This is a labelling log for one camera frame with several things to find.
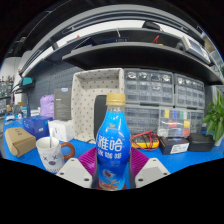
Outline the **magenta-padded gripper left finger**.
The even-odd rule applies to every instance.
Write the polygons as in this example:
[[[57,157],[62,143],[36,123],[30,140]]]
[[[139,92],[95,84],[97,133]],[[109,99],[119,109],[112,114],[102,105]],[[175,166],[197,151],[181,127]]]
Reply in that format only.
[[[79,158],[70,158],[57,176],[84,188],[97,188],[97,152],[93,147]]]

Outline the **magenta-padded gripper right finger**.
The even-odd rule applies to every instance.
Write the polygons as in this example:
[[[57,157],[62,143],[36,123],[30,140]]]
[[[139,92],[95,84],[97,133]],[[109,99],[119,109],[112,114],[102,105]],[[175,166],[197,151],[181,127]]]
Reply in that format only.
[[[132,148],[129,159],[130,188],[140,188],[170,174],[157,159],[148,158],[138,149]]]

